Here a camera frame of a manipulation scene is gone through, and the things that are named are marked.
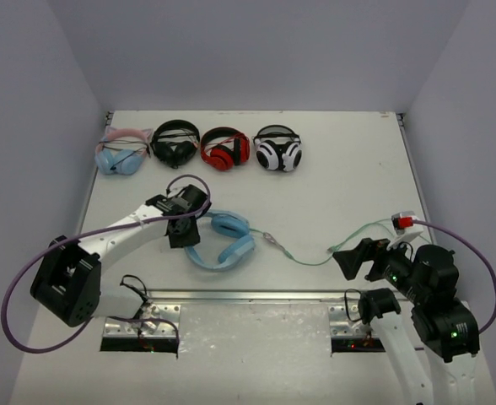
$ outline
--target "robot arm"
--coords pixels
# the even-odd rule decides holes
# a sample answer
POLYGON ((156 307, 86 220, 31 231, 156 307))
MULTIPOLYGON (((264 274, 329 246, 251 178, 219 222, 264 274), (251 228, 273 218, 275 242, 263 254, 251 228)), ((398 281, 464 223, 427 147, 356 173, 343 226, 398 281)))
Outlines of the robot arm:
POLYGON ((389 289, 366 291, 359 300, 359 313, 364 323, 370 323, 381 336, 407 403, 474 404, 472 382, 475 356, 480 349, 477 322, 455 297, 459 273, 453 251, 425 245, 417 249, 414 260, 407 258, 403 242, 420 235, 412 222, 415 218, 412 213, 392 217, 397 233, 394 241, 363 239, 351 251, 335 252, 333 256, 348 280, 357 276, 363 262, 373 261, 365 278, 386 279, 414 304, 413 325, 424 343, 432 377, 433 395, 424 397, 423 402, 415 402, 424 395, 419 385, 428 385, 418 357, 413 356, 411 342, 404 340, 397 324, 398 311, 385 301, 377 302, 378 294, 386 295, 387 301, 391 295, 394 299, 394 294, 389 289))
MULTIPOLYGON (((168 235, 171 248, 199 243, 195 216, 169 221, 157 219, 194 212, 206 201, 207 194, 193 185, 182 188, 174 196, 150 198, 108 227, 127 225, 128 229, 77 240, 46 255, 30 293, 70 327, 81 325, 93 316, 137 317, 145 303, 144 297, 122 286, 102 289, 102 275, 124 256, 163 235, 168 235)), ((65 239, 60 236, 51 245, 65 239)))

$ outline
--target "light blue headphones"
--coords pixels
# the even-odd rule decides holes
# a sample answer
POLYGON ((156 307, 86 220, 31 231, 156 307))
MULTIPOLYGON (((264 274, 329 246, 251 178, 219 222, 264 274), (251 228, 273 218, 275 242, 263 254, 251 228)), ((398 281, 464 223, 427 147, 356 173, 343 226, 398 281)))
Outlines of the light blue headphones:
POLYGON ((104 137, 100 140, 94 152, 94 161, 100 172, 104 175, 133 175, 139 169, 141 163, 143 163, 145 156, 149 154, 148 136, 151 133, 152 130, 150 129, 140 131, 138 129, 115 129, 113 127, 107 127, 104 137), (119 138, 125 137, 138 138, 141 141, 118 141, 119 138), (106 146, 108 143, 140 143, 142 147, 136 150, 117 149, 106 146), (113 155, 110 149, 118 150, 119 153, 113 155))
POLYGON ((256 248, 254 238, 250 235, 248 220, 237 213, 209 209, 204 216, 211 218, 211 226, 215 232, 235 238, 237 241, 218 255, 216 265, 205 263, 193 246, 185 247, 186 254, 194 264, 211 272, 225 272, 235 267, 243 258, 248 257, 256 248))

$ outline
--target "white headphones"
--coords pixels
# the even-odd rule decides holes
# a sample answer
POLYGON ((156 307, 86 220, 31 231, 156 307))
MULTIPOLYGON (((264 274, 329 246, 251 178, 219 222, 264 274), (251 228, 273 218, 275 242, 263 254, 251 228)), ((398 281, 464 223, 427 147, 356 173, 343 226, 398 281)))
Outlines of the white headphones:
POLYGON ((292 171, 300 163, 302 148, 300 136, 284 125, 268 125, 255 135, 256 157, 261 166, 267 170, 292 171), (277 144, 277 138, 287 139, 277 144))

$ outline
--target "white wall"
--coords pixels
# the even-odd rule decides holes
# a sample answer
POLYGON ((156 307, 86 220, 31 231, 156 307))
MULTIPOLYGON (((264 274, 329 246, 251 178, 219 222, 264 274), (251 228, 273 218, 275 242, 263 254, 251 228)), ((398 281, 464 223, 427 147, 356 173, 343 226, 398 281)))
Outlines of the white wall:
POLYGON ((467 0, 49 0, 111 110, 405 111, 467 0))
MULTIPOLYGON (((431 219, 481 247, 496 270, 496 0, 471 1, 407 114, 406 132, 431 219)), ((488 273, 456 250, 460 295, 484 323, 493 308, 488 273)), ((482 342, 496 386, 496 323, 482 342)))
MULTIPOLYGON (((26 260, 72 234, 93 175, 102 110, 45 0, 0 1, 0 305, 26 260)), ((26 341, 37 304, 28 277, 10 320, 26 341)), ((0 404, 22 354, 0 327, 0 404)))

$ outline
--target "black headphones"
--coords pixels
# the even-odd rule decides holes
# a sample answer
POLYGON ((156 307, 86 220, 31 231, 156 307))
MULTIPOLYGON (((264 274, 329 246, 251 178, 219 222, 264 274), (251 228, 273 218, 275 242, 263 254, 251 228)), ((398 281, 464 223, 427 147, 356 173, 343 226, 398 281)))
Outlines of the black headphones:
POLYGON ((199 145, 199 130, 194 124, 183 120, 167 121, 160 125, 154 132, 150 147, 154 156, 160 162, 176 169, 190 160, 196 154, 199 145), (171 139, 189 138, 182 142, 174 142, 171 139))

